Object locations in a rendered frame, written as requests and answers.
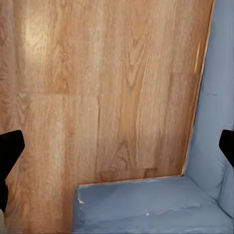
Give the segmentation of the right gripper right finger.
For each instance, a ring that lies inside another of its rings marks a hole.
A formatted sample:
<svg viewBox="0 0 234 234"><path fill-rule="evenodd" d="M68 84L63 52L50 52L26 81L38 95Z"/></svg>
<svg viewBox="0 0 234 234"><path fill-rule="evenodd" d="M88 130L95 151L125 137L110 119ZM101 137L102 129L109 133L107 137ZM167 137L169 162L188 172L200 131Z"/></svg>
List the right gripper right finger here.
<svg viewBox="0 0 234 234"><path fill-rule="evenodd" d="M219 147L234 168L234 131L222 131Z"/></svg>

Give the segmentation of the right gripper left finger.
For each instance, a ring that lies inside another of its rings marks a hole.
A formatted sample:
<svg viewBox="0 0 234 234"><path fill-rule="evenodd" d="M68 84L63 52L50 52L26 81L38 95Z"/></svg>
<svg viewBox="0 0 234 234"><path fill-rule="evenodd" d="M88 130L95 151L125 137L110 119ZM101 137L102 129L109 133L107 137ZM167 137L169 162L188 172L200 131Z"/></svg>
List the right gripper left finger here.
<svg viewBox="0 0 234 234"><path fill-rule="evenodd" d="M0 188L25 148L21 130L0 135Z"/></svg>

